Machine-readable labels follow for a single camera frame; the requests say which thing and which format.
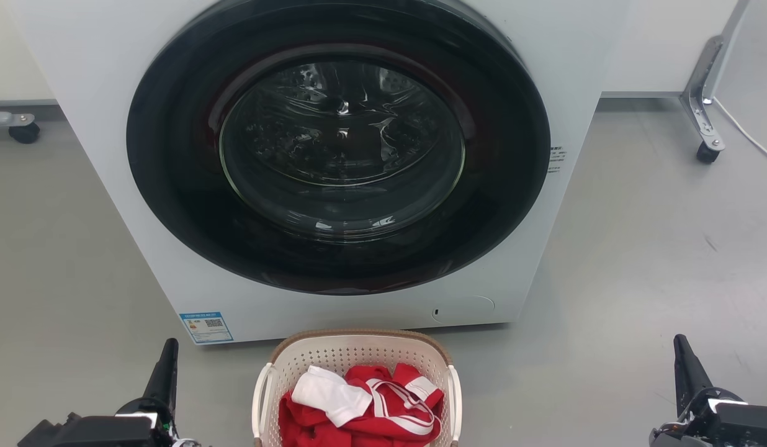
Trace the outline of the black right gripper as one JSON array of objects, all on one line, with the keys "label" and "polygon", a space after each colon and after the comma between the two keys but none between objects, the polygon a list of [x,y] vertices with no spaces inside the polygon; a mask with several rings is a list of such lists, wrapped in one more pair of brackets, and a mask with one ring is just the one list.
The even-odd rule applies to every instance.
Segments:
[{"label": "black right gripper", "polygon": [[767,446],[767,405],[752,405],[712,388],[684,334],[674,347],[675,422],[651,430],[650,446]]}]

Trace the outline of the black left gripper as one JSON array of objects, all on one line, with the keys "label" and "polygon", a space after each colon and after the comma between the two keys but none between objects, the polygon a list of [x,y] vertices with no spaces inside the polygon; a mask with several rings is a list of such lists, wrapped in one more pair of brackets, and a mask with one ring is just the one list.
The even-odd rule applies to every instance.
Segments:
[{"label": "black left gripper", "polygon": [[64,423],[39,422],[18,446],[173,446],[179,342],[163,345],[143,398],[123,405],[109,416],[69,413]]}]

